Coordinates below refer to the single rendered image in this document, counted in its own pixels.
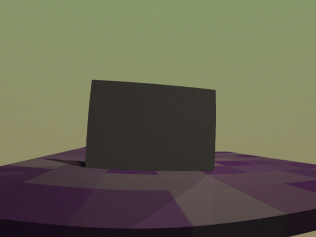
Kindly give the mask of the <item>dark grey flat panel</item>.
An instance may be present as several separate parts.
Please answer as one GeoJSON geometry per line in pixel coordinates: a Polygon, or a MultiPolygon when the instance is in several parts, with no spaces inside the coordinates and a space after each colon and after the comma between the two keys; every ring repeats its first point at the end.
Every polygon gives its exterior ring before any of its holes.
{"type": "Polygon", "coordinates": [[[92,79],[85,167],[212,171],[216,90],[92,79]]]}

